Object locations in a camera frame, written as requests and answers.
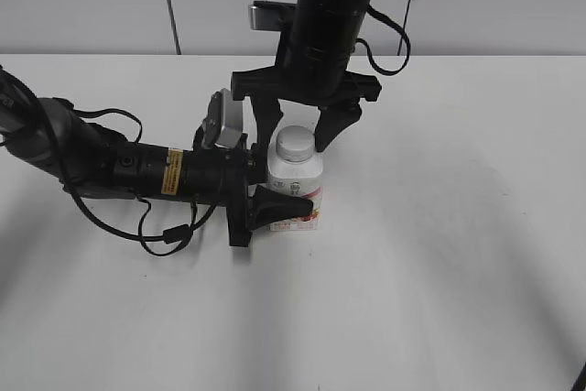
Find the yellow warning label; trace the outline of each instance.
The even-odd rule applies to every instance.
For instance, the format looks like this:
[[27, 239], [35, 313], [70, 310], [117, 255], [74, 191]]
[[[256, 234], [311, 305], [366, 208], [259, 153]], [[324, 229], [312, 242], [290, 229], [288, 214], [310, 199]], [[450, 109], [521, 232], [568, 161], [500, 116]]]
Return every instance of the yellow warning label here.
[[177, 196], [182, 161], [183, 150], [176, 150], [174, 148], [168, 150], [167, 166], [165, 167], [165, 175], [163, 176], [161, 194], [165, 194], [166, 196]]

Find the table surface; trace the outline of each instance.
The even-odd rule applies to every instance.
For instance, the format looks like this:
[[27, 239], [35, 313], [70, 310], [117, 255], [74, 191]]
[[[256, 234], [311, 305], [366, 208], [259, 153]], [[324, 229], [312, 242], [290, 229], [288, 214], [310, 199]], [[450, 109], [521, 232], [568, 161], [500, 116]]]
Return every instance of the table surface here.
[[[271, 59], [0, 62], [39, 96], [125, 108], [144, 142], [189, 148], [231, 72]], [[219, 209], [187, 250], [153, 258], [0, 152], [0, 389], [570, 389], [586, 358], [585, 71], [414, 58], [326, 151], [320, 229], [261, 231], [250, 252], [229, 248]], [[283, 107], [284, 124], [315, 125], [315, 109]], [[91, 206], [129, 231], [144, 210]], [[189, 215], [157, 202], [149, 232]]]

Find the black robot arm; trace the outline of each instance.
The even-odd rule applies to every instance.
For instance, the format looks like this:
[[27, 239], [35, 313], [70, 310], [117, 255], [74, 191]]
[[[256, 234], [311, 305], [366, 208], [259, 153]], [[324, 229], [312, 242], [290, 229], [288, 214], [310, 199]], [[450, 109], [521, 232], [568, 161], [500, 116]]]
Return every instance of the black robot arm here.
[[84, 121], [59, 98], [37, 98], [21, 81], [0, 70], [0, 132], [15, 157], [57, 177], [86, 216], [121, 238], [168, 244], [189, 242], [192, 225], [160, 236], [125, 233], [97, 219], [81, 198], [162, 199], [226, 208], [230, 245], [246, 247], [252, 231], [271, 222], [305, 217], [312, 202], [249, 185], [265, 180], [263, 162], [246, 149], [242, 106], [223, 90], [213, 95], [191, 151], [129, 142]]
[[346, 70], [369, 4], [370, 0], [253, 3], [252, 28], [281, 33], [274, 66], [233, 74], [234, 99], [249, 96], [263, 127], [259, 154], [280, 119], [278, 100], [320, 108], [315, 131], [319, 151], [360, 119], [361, 99], [376, 101], [381, 91], [378, 80]]

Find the pill bottle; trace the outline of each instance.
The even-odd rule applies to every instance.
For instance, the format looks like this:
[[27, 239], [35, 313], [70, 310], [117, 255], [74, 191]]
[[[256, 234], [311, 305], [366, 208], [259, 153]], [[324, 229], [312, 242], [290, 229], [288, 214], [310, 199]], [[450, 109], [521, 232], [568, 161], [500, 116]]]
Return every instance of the pill bottle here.
[[318, 228], [321, 205], [323, 161], [315, 150], [309, 129], [299, 125], [283, 128], [267, 154], [267, 187], [288, 196], [313, 201], [313, 213], [272, 223], [271, 231], [311, 231]]

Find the white bottle cap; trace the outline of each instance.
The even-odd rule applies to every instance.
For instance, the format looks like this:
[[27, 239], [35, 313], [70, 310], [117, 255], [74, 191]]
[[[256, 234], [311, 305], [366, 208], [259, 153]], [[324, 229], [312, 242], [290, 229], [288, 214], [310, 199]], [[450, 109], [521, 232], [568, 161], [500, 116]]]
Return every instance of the white bottle cap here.
[[315, 139], [305, 127], [291, 125], [277, 135], [277, 154], [289, 162], [303, 162], [313, 156]]

